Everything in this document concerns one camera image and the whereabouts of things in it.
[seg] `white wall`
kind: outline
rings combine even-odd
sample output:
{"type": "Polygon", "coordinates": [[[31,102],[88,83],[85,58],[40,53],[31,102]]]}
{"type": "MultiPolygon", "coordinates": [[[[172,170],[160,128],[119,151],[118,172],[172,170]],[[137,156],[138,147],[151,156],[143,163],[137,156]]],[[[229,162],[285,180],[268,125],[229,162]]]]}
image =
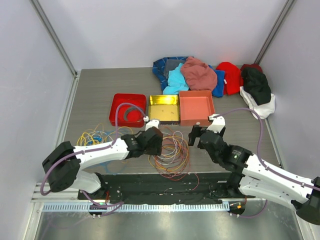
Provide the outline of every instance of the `white wall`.
{"type": "Polygon", "coordinates": [[[261,62],[276,95],[269,120],[282,161],[312,179],[320,176],[319,9],[319,0],[297,1],[261,62]]]}
{"type": "Polygon", "coordinates": [[[0,1],[0,235],[21,239],[72,75],[27,0],[0,1]]]}
{"type": "Polygon", "coordinates": [[[285,0],[40,0],[76,69],[252,63],[285,0]]]}

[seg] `white connector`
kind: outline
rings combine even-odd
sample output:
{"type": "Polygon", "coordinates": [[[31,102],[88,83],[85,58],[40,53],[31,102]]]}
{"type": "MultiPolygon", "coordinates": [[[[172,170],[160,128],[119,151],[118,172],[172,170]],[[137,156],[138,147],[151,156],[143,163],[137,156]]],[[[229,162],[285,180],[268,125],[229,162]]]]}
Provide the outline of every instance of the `white connector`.
{"type": "Polygon", "coordinates": [[[207,130],[213,131],[214,133],[220,133],[221,130],[225,127],[226,121],[223,116],[218,116],[219,114],[212,114],[208,117],[209,121],[212,121],[211,125],[208,126],[207,130]]]}
{"type": "Polygon", "coordinates": [[[152,119],[150,122],[148,122],[148,123],[145,125],[145,130],[147,131],[148,129],[150,129],[150,128],[152,128],[152,127],[156,127],[157,129],[159,129],[159,124],[160,124],[160,121],[159,121],[159,120],[152,119]]]}

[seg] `cable tray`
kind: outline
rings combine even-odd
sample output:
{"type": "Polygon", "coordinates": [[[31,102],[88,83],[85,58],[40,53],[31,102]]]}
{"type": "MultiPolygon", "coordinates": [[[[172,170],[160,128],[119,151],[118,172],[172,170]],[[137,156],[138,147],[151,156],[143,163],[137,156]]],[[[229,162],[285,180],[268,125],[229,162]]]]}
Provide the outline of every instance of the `cable tray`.
{"type": "MultiPolygon", "coordinates": [[[[89,202],[46,202],[43,206],[43,212],[109,212],[115,207],[101,209],[94,207],[89,202]]],[[[148,205],[148,204],[124,204],[117,212],[206,212],[206,211],[229,211],[229,202],[224,201],[221,204],[173,204],[173,205],[148,205]]]]}

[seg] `red tray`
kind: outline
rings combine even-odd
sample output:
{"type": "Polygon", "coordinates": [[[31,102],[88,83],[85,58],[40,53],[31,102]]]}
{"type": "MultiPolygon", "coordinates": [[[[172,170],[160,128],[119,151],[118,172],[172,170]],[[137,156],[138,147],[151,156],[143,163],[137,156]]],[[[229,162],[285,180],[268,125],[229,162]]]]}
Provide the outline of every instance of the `red tray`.
{"type": "MultiPolygon", "coordinates": [[[[134,104],[143,109],[146,112],[147,98],[143,94],[133,94],[133,93],[117,93],[113,96],[113,101],[109,114],[109,121],[112,126],[116,125],[116,110],[117,107],[122,103],[134,104]]],[[[145,123],[143,120],[143,115],[139,110],[132,110],[128,113],[127,119],[125,121],[124,114],[130,105],[124,105],[120,107],[118,112],[118,126],[119,127],[131,127],[131,128],[142,128],[145,123]]]]}
{"type": "Polygon", "coordinates": [[[181,91],[180,98],[180,125],[209,126],[208,117],[215,113],[212,93],[209,90],[181,91]]]}

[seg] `plastic container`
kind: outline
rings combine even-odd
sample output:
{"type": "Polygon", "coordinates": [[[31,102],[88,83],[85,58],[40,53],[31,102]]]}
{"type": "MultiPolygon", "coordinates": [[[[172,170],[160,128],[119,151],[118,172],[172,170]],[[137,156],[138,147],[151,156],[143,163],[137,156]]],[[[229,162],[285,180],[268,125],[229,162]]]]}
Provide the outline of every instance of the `plastic container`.
{"type": "MultiPolygon", "coordinates": [[[[143,94],[134,94],[134,93],[117,93],[113,96],[113,101],[109,114],[109,121],[112,126],[116,125],[116,110],[117,107],[122,103],[134,104],[143,109],[143,112],[146,113],[147,108],[147,98],[143,94]]],[[[120,107],[118,112],[118,126],[119,127],[131,127],[131,128],[142,128],[145,125],[143,115],[137,109],[130,111],[127,114],[127,120],[124,118],[124,114],[130,105],[123,105],[120,107]]]]}
{"type": "Polygon", "coordinates": [[[181,91],[180,98],[180,125],[209,126],[208,116],[215,113],[212,93],[209,90],[181,91]]]}
{"type": "Polygon", "coordinates": [[[151,95],[148,114],[150,119],[159,120],[161,125],[178,125],[180,123],[179,97],[151,95]]]}

